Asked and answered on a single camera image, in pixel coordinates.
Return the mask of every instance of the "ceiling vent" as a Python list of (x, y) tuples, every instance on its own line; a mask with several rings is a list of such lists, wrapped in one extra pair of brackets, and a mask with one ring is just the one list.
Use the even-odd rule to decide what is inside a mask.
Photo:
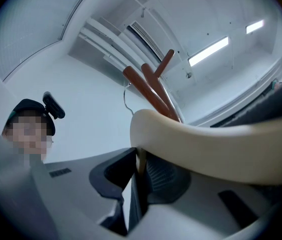
[(160, 62), (164, 59), (164, 54), (156, 45), (155, 41), (149, 36), (149, 34), (140, 26), (136, 21), (133, 22), (130, 27), (138, 34), (138, 36), (148, 45), (148, 47), (152, 50), (152, 52), (158, 57)]

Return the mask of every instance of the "beige chair armrest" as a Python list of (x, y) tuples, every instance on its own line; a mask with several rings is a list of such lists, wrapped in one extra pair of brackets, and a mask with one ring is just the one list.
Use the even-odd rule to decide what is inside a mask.
[(223, 128), (195, 127), (139, 110), (132, 147), (203, 175), (246, 184), (282, 184), (282, 118)]

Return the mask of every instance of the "person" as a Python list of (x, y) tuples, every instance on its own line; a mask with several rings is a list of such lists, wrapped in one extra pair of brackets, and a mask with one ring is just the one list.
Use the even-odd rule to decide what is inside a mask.
[(47, 156), (56, 128), (45, 107), (34, 100), (23, 99), (11, 112), (2, 136), (18, 149), (19, 154)]

